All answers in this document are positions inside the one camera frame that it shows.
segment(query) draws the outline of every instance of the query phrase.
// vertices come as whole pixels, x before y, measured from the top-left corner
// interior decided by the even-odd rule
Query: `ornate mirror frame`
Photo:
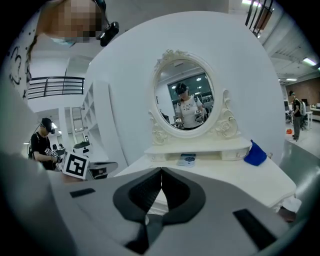
[[[160,73],[167,64],[170,64],[177,60],[190,61],[201,67],[205,71],[208,77],[209,85],[211,89],[213,89],[214,93],[214,106],[208,120],[199,128],[194,130],[179,130],[175,127],[172,127],[162,117],[156,103],[157,100],[155,90],[156,86],[158,85],[158,78],[160,77]],[[153,135],[158,137],[158,139],[154,139],[154,142],[158,145],[165,144],[167,136],[174,136],[181,139],[190,139],[209,132],[220,117],[224,101],[224,90],[220,86],[218,75],[213,71],[211,66],[201,57],[181,50],[174,51],[168,49],[162,55],[162,58],[157,60],[154,70],[151,74],[151,79],[147,88],[147,93],[149,96],[148,98],[150,99],[150,119],[153,121],[154,124],[154,129],[152,129],[152,133]]]

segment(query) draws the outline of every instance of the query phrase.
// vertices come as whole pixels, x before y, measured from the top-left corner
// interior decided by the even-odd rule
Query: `ceiling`
[[[166,65],[162,69],[159,82],[162,82],[186,71],[195,70],[196,68],[201,69],[198,65],[192,63],[191,61],[175,61],[171,64]]]
[[[188,11],[228,12],[225,0],[105,0],[110,22],[117,21],[120,29],[117,38],[133,27],[151,19]],[[38,37],[34,52],[59,52],[59,54],[80,55],[94,58],[103,48],[92,38],[88,43],[76,43],[72,47],[55,43],[46,35]]]
[[[117,21],[120,24],[119,34],[115,38],[143,22],[177,12],[214,11],[229,13],[244,25],[250,8],[250,5],[242,3],[242,0],[105,0],[105,2],[108,19],[111,22]],[[266,6],[269,6],[270,2],[271,0],[267,0]],[[284,24],[279,29],[279,23],[284,16],[284,11],[275,1],[273,1],[272,9],[274,10],[272,10],[270,20],[264,30],[260,32],[259,41],[265,47],[268,39],[269,41],[273,40],[273,51],[272,53],[267,51],[267,53],[275,72],[280,78],[280,83],[282,85],[295,83],[286,81],[287,78],[294,78],[299,82],[320,76],[320,72],[317,69],[302,61],[305,57],[317,63],[320,61],[304,34],[295,24],[290,28]],[[287,32],[276,33],[277,28],[282,32],[285,30]],[[81,57],[88,62],[102,49],[100,42],[95,38],[88,43],[77,43],[69,48],[68,46],[56,44],[49,37],[41,35],[34,47],[33,54],[45,52],[55,56],[70,55],[75,58]],[[88,67],[88,63],[85,63],[85,61],[82,63],[76,59],[73,60],[71,58],[70,60],[74,64],[74,69],[86,70]]]
[[[276,46],[275,52],[270,56],[271,62],[282,85],[289,85],[297,79],[297,82],[319,77],[320,71],[303,61],[309,58],[316,63],[320,59],[314,52],[307,38],[298,26],[293,26]]]

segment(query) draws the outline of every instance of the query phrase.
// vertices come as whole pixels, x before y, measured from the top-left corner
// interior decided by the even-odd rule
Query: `gray floor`
[[[291,123],[287,123],[285,130],[287,129],[293,130],[294,127]],[[285,139],[320,159],[320,121],[314,120],[309,130],[300,130],[300,138],[298,141],[292,138],[292,134],[286,134]]]
[[[310,215],[320,195],[320,159],[285,140],[280,168],[294,181],[296,197],[302,201],[295,221],[298,223]]]

